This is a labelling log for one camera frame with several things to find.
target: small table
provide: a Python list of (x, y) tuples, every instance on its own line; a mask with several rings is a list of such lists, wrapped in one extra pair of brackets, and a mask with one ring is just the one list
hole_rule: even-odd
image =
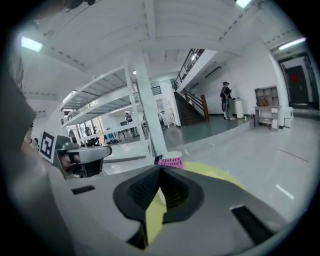
[[(279, 129), (279, 112), (281, 106), (255, 106), (254, 127), (257, 127), (261, 121), (271, 121), (271, 130)], [(261, 117), (260, 111), (270, 111), (271, 117)]]

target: pink paper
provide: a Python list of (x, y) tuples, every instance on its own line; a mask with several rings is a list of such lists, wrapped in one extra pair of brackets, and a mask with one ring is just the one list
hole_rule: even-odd
[(158, 162), (158, 165), (174, 167), (174, 168), (179, 168), (179, 169), (182, 169), (184, 167), (181, 157), (160, 159)]

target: desk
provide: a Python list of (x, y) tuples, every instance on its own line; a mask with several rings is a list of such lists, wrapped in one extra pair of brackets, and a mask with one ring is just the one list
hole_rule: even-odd
[(80, 142), (84, 142), (84, 141), (93, 139), (95, 137), (99, 137), (101, 135), (113, 134), (113, 133), (116, 133), (118, 131), (122, 131), (122, 130), (126, 130), (126, 129), (130, 129), (130, 128), (134, 128), (134, 127), (140, 126), (140, 125), (142, 125), (142, 124), (144, 124), (146, 122), (147, 121), (143, 120), (143, 121), (140, 121), (140, 122), (130, 123), (130, 124), (127, 124), (127, 125), (124, 125), (124, 126), (117, 126), (116, 128), (105, 129), (103, 132), (99, 132), (99, 133), (96, 133), (96, 134), (93, 134), (93, 135), (90, 135), (90, 136), (87, 136), (87, 137), (83, 137), (83, 138), (79, 139), (79, 141)]
[[(281, 106), (255, 106), (255, 118), (254, 127), (257, 127), (260, 122), (267, 121), (271, 125), (272, 131), (277, 131), (279, 129), (279, 112)], [(271, 113), (270, 117), (260, 116), (260, 111), (269, 111)]]

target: black slot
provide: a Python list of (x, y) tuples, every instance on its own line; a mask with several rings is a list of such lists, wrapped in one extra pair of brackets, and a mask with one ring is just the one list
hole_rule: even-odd
[(246, 206), (232, 208), (231, 212), (256, 245), (272, 237), (273, 233)]
[(72, 193), (74, 195), (78, 195), (78, 194), (82, 194), (91, 190), (95, 190), (96, 188), (92, 185), (89, 186), (82, 186), (82, 187), (77, 187), (77, 188), (73, 188), (71, 189)]

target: white box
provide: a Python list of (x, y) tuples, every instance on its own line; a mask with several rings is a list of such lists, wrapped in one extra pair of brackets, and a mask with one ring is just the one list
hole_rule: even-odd
[(285, 118), (284, 119), (284, 127), (291, 128), (292, 120), (293, 120), (292, 118)]
[(284, 111), (283, 111), (283, 117), (284, 118), (291, 118), (293, 116), (293, 113), (294, 113), (293, 107), (286, 107), (286, 108), (284, 108)]
[(272, 120), (272, 125), (271, 125), (271, 127), (272, 127), (273, 129), (278, 129), (278, 120), (277, 120), (277, 119), (273, 119), (273, 120)]

